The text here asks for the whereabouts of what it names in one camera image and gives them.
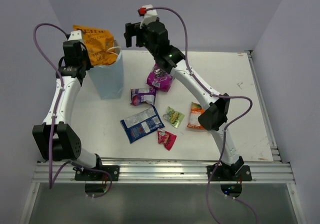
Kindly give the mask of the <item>light blue paper bag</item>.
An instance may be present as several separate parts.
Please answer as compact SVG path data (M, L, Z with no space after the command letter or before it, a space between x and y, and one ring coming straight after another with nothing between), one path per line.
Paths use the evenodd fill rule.
M123 52L117 40L108 53L116 57L112 65L95 66L88 71L93 85L102 100L119 99L124 89Z

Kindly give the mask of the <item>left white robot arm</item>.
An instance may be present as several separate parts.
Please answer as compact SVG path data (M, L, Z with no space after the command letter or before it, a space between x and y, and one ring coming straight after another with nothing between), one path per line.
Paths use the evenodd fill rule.
M33 127L32 135L44 160L70 160L76 166L86 168L86 174L92 180L99 180L104 174L101 158L82 147L70 123L86 71L92 67L88 51L82 40L68 39L63 43L63 52L50 110L42 124Z

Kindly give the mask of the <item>blue snack bag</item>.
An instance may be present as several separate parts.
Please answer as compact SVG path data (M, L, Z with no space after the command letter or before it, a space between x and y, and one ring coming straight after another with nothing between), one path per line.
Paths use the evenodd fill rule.
M155 106L125 118L120 123L130 144L165 127Z

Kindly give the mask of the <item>green candy packet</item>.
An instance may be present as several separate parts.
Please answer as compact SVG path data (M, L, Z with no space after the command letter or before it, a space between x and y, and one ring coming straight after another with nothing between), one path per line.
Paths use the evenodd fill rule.
M172 107L168 106L166 110L166 114L163 115L163 118L168 121L172 127L178 128L182 123L185 115L181 112L173 109Z

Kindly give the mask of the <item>orange snack bag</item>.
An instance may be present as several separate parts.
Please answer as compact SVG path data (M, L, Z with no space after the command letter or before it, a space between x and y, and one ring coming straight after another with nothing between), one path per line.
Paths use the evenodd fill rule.
M200 104L192 102L190 108L190 116L187 124L188 128L204 130L205 128L199 123L198 118L204 113L204 109Z

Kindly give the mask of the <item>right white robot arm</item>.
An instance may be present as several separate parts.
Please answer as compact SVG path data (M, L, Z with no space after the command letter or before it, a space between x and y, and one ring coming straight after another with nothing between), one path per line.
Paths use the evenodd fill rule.
M186 56L170 44L168 31L159 20L147 25L127 23L124 33L126 47L132 46L133 37L136 38L137 47L145 47L153 56L155 63L180 81L200 103L204 113L198 120L215 140L221 154L223 175L228 180L236 179L240 175L244 161L228 132L229 95L221 95L187 65Z

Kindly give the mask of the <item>magenta snack bag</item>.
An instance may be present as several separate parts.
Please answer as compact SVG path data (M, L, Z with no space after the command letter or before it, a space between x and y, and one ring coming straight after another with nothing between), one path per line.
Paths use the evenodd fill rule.
M174 78L155 64L149 73L146 83L157 90L168 92Z

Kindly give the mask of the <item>red candy packet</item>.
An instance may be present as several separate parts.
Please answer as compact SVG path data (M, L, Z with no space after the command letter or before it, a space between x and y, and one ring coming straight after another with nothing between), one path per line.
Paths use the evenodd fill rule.
M170 151L176 141L177 136L162 129L157 130L158 144L163 144L166 150Z

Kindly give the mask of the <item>orange-yellow chips bag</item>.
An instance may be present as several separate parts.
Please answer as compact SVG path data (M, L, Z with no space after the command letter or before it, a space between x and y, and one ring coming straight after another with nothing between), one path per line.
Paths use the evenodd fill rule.
M114 36L109 30L73 25L74 30L81 30L84 44L93 66L108 66L116 62Z

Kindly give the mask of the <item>purple candy bag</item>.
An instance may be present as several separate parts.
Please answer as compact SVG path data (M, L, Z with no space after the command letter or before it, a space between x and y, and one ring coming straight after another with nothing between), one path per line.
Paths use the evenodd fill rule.
M155 88L136 88L130 90L130 104L138 106L140 104L155 104L157 90Z

